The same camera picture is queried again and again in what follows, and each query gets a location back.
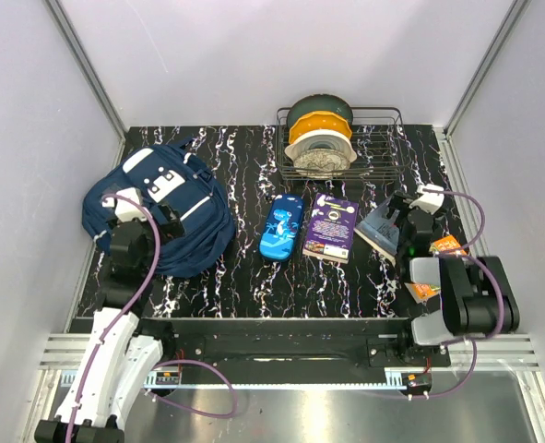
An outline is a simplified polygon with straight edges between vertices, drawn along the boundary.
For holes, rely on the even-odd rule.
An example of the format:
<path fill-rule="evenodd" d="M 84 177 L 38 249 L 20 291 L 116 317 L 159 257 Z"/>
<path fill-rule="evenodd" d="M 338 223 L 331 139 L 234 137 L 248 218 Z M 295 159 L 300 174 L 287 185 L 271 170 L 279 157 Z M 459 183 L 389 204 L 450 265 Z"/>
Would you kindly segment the orange yellow paperback book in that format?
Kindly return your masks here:
<path fill-rule="evenodd" d="M 428 257 L 414 258 L 410 262 L 410 282 L 406 283 L 409 293 L 417 303 L 427 302 L 441 292 L 440 260 L 435 252 L 459 249 L 461 244 L 453 235 L 448 235 L 432 243 Z"/>

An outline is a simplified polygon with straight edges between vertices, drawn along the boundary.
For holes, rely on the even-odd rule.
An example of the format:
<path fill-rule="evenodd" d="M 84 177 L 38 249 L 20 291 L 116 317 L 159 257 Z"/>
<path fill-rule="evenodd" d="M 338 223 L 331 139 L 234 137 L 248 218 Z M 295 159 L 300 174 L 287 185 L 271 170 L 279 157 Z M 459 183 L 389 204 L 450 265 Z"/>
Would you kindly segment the orange yellow plate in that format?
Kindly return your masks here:
<path fill-rule="evenodd" d="M 299 137 L 315 130 L 332 130 L 351 138 L 350 123 L 339 114 L 329 111 L 313 111 L 299 117 L 290 128 L 289 143 L 294 143 Z"/>

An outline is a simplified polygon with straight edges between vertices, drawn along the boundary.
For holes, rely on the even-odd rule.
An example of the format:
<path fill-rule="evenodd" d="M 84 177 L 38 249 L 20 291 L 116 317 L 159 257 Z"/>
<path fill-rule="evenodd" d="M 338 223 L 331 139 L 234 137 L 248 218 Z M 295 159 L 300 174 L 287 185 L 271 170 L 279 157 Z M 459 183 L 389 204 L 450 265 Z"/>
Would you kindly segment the navy blue student backpack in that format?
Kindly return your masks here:
<path fill-rule="evenodd" d="M 108 252 L 116 192 L 129 187 L 141 191 L 143 210 L 169 203 L 182 215 L 185 246 L 163 252 L 155 272 L 188 279 L 213 266 L 235 232 L 227 195 L 209 167 L 186 149 L 188 139 L 172 145 L 134 150 L 122 163 L 92 186 L 82 204 L 82 225 L 104 252 Z"/>

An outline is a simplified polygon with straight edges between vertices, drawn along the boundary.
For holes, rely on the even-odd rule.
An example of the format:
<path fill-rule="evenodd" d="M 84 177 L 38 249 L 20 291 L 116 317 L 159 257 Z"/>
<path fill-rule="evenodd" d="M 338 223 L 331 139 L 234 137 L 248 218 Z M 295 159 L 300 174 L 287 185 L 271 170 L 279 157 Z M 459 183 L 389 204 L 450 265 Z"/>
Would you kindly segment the dark green plate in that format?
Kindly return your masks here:
<path fill-rule="evenodd" d="M 352 125 L 353 111 L 345 100 L 336 95 L 319 93 L 301 98 L 291 106 L 287 114 L 287 126 L 293 127 L 300 117 L 316 111 L 337 114 Z"/>

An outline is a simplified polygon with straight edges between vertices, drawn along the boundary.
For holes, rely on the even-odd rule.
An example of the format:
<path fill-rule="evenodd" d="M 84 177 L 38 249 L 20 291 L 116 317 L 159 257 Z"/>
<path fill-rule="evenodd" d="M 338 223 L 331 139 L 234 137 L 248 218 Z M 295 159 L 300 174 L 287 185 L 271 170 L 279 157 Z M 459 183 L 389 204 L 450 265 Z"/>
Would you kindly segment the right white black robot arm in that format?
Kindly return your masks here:
<path fill-rule="evenodd" d="M 464 340 L 489 340 L 519 325 L 519 311 L 504 267 L 498 257 L 474 257 L 465 251 L 480 239 L 485 212 L 472 196 L 424 186 L 418 198 L 397 191 L 388 202 L 389 217 L 398 229 L 395 266 L 403 283 L 433 285 L 440 289 L 440 309 L 410 321 L 409 335 L 396 342 L 404 365 L 417 365 L 429 346 L 448 346 Z M 433 250 L 437 220 L 447 197 L 464 198 L 480 214 L 480 226 L 465 245 Z"/>

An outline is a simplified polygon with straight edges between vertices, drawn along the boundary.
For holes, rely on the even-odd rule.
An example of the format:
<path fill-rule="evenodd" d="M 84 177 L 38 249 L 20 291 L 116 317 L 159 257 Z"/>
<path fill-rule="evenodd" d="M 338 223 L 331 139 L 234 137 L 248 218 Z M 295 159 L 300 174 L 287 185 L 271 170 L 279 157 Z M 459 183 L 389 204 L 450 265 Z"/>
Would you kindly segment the dark blue 1984 book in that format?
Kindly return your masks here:
<path fill-rule="evenodd" d="M 371 211 L 354 228 L 354 232 L 393 265 L 396 264 L 399 228 L 396 226 L 398 210 L 388 217 L 388 198 Z"/>

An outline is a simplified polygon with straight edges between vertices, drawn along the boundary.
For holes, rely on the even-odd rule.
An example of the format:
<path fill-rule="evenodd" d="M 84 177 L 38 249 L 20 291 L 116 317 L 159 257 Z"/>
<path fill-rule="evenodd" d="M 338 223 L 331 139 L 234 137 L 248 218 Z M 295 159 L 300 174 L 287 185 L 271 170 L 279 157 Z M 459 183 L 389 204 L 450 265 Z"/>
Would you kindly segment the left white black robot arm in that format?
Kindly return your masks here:
<path fill-rule="evenodd" d="M 131 198 L 108 194 L 102 202 L 116 210 L 129 206 L 133 215 L 112 230 L 108 304 L 94 314 L 76 378 L 55 417 L 37 424 L 37 442 L 123 442 L 149 371 L 176 353 L 171 327 L 141 317 L 160 258 L 158 225 Z"/>

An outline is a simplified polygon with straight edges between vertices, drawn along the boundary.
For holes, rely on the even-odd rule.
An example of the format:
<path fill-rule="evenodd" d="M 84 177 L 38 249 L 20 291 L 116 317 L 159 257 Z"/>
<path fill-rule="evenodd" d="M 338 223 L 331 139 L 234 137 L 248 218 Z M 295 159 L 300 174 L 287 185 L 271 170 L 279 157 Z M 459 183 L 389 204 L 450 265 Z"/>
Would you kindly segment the blue dinosaur pencil case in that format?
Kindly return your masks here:
<path fill-rule="evenodd" d="M 259 242 L 263 258 L 283 262 L 291 257 L 301 230 L 302 216 L 302 198 L 289 194 L 274 198 Z"/>

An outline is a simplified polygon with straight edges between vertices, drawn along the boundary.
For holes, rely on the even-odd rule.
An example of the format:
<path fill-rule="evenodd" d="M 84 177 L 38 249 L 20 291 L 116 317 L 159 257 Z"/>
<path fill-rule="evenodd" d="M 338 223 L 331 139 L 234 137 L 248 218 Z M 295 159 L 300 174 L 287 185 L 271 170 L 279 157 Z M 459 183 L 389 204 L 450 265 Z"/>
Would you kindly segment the patterned beige plate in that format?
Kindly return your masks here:
<path fill-rule="evenodd" d="M 293 161 L 295 171 L 314 180 L 326 180 L 343 175 L 350 167 L 347 156 L 336 150 L 307 150 Z"/>

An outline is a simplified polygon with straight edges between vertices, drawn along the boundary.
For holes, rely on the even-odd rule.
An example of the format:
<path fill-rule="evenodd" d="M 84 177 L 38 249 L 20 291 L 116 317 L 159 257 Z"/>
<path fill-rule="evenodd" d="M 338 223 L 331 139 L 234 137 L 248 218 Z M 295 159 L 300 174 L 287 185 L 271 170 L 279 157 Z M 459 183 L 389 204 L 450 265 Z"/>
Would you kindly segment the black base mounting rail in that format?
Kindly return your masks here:
<path fill-rule="evenodd" d="M 144 318 L 140 328 L 164 334 L 166 356 L 208 363 L 235 387 L 384 383 L 387 368 L 451 365 L 400 318 Z"/>

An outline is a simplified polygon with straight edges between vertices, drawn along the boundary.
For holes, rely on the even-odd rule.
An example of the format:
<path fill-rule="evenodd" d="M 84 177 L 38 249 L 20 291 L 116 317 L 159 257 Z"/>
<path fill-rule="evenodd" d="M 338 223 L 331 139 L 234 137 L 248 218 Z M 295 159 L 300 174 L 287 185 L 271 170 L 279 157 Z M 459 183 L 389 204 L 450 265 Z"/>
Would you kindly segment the purple paperback book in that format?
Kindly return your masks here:
<path fill-rule="evenodd" d="M 318 193 L 308 223 L 302 253 L 347 264 L 359 205 Z"/>

